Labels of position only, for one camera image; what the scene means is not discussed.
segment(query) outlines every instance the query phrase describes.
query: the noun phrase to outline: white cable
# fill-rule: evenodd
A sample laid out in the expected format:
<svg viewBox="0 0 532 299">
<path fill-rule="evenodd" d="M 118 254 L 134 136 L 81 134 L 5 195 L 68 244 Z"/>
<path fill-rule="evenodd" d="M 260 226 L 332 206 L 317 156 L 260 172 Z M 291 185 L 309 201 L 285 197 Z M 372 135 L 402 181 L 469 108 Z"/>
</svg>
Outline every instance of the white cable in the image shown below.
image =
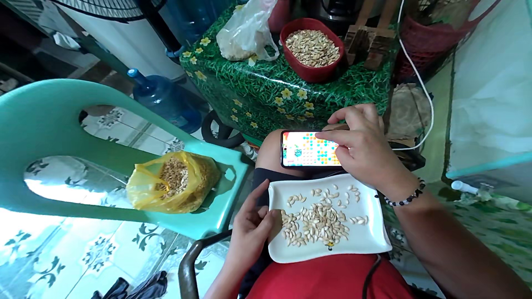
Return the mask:
<svg viewBox="0 0 532 299">
<path fill-rule="evenodd" d="M 403 13 L 403 5 L 404 5 L 404 0 L 401 0 L 401 7 L 399 8 L 399 16 L 397 17 L 397 28 L 400 27 L 401 14 Z M 397 36 L 399 36 L 399 44 L 401 44 L 401 48 L 403 49 L 404 55 L 406 56 L 406 59 L 408 59 L 408 62 L 410 62 L 410 65 L 412 66 L 412 68 L 414 69 L 415 75 L 418 77 L 419 83 L 421 84 L 421 88 L 423 88 L 423 91 L 425 92 L 425 95 L 427 96 L 427 99 L 429 100 L 429 104 L 430 104 L 430 127 L 427 133 L 425 134 L 425 136 L 423 136 L 423 139 L 419 142 L 419 144 L 414 147 L 409 147 L 409 148 L 394 148 L 393 149 L 394 151 L 406 151 L 406 150 L 413 150 L 413 149 L 420 147 L 423 144 L 423 142 L 425 142 L 427 137 L 429 137 L 430 131 L 432 131 L 432 127 L 434 125 L 434 106 L 433 106 L 432 100 L 430 99 L 430 95 L 427 89 L 425 88 L 425 84 L 423 84 L 423 80 L 421 79 L 421 76 L 419 75 L 418 69 L 415 68 L 415 65 L 412 62 L 412 59 L 410 58 L 410 56 L 406 52 L 406 49 L 404 48 L 403 41 L 401 40 L 401 35 L 399 35 L 399 30 L 397 31 Z"/>
</svg>

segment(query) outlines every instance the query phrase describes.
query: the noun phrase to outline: green plastic chair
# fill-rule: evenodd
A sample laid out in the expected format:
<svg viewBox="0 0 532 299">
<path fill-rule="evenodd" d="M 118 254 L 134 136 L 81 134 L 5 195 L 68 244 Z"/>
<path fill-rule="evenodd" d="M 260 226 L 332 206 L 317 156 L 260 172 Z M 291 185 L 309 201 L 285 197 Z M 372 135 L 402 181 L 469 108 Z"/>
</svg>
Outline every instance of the green plastic chair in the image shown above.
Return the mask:
<svg viewBox="0 0 532 299">
<path fill-rule="evenodd" d="M 92 105 L 121 107 L 185 143 L 185 150 L 213 158 L 222 173 L 204 201 L 206 211 L 165 214 L 50 200 L 33 193 L 24 170 L 37 159 L 75 156 L 129 176 L 135 163 L 159 156 L 85 132 L 78 116 Z M 200 141 L 125 94 L 101 84 L 54 79 L 35 82 L 0 97 L 0 207 L 15 212 L 148 222 L 192 239 L 227 229 L 230 212 L 251 161 L 240 152 Z"/>
</svg>

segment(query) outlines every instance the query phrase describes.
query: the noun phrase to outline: table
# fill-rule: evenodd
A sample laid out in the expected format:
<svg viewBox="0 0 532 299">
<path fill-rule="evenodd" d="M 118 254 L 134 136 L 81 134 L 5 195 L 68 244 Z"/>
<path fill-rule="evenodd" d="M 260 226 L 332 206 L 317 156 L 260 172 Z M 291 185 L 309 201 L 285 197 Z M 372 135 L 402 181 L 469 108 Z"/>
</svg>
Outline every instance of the table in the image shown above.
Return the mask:
<svg viewBox="0 0 532 299">
<path fill-rule="evenodd" d="M 384 113 L 393 65 L 390 60 L 377 72 L 366 70 L 363 62 L 354 64 L 322 84 L 303 81 L 288 65 L 282 47 L 272 62 L 228 61 L 220 54 L 216 34 L 233 11 L 233 7 L 225 10 L 179 58 L 224 124 L 264 140 L 280 128 L 319 130 L 333 112 L 350 105 L 375 103 L 379 114 Z"/>
</svg>

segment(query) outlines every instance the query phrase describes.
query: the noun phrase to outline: red basket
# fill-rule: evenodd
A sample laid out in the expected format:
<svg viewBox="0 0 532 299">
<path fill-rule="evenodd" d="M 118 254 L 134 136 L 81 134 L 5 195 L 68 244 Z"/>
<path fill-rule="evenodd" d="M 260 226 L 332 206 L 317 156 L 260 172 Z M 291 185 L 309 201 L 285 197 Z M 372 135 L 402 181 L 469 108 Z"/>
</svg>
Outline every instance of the red basket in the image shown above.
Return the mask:
<svg viewBox="0 0 532 299">
<path fill-rule="evenodd" d="M 501 0 L 496 0 L 483 14 L 473 21 L 466 21 L 458 30 L 449 24 L 423 26 L 411 17 L 406 16 L 401 25 L 401 40 L 408 55 L 418 71 L 424 70 L 433 61 L 447 53 L 467 33 L 469 33 Z M 469 14 L 475 9 L 480 0 L 473 0 Z M 414 70 L 406 59 L 403 51 L 395 62 L 395 77 L 402 81 L 414 75 Z"/>
<path fill-rule="evenodd" d="M 292 32 L 303 29 L 320 30 L 323 32 L 338 47 L 340 58 L 332 64 L 320 68 L 307 67 L 299 62 L 288 47 L 285 46 L 285 41 Z M 290 67 L 301 77 L 301 79 L 309 83 L 319 83 L 327 80 L 334 73 L 338 62 L 342 60 L 342 57 L 344 56 L 344 43 L 342 40 L 322 22 L 315 19 L 301 18 L 286 24 L 281 30 L 281 43 L 283 45 L 282 50 L 285 53 L 286 61 L 288 61 Z"/>
</svg>

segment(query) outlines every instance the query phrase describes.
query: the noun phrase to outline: white plate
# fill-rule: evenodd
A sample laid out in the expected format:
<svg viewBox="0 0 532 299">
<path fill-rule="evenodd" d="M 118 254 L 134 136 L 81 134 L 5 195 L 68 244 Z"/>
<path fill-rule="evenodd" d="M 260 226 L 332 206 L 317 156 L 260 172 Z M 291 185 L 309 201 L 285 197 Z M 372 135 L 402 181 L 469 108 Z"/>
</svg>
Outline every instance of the white plate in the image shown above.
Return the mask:
<svg viewBox="0 0 532 299">
<path fill-rule="evenodd" d="M 350 186 L 358 188 L 360 192 L 360 201 L 356 202 L 354 192 L 349 191 Z M 375 189 L 364 185 L 363 183 L 354 179 L 350 174 L 337 175 L 317 180 L 303 180 L 303 181 L 277 181 L 271 182 L 268 189 L 270 193 L 270 209 L 285 210 L 287 214 L 297 213 L 302 207 L 312 209 L 313 203 L 320 203 L 319 196 L 312 196 L 312 189 L 321 189 L 322 194 L 329 188 L 331 194 L 336 192 L 340 196 L 332 199 L 332 206 L 335 210 L 342 211 L 346 218 L 350 217 L 364 217 L 368 216 L 369 220 L 366 225 L 352 224 L 351 222 L 342 222 L 343 225 L 349 227 L 348 240 L 341 238 L 340 242 L 333 246 L 324 245 L 322 241 L 315 243 L 307 242 L 307 245 L 300 247 L 290 245 L 287 246 L 287 240 L 282 237 L 279 231 L 278 223 L 277 229 L 274 229 L 274 236 L 270 236 L 270 244 L 268 250 L 271 258 L 278 263 L 293 263 L 301 262 L 310 259 L 319 258 L 321 256 L 343 254 L 343 253 L 381 253 L 392 249 L 392 245 L 386 234 L 384 228 L 383 213 L 380 207 L 378 198 L 375 198 L 377 191 Z M 345 205 L 346 195 L 350 195 L 349 205 L 345 209 L 337 206 L 337 201 L 342 200 Z M 306 197 L 304 203 L 296 201 L 292 207 L 286 204 L 288 198 L 292 195 L 299 195 Z M 300 220 L 300 228 L 297 232 L 303 233 L 303 223 Z"/>
</svg>

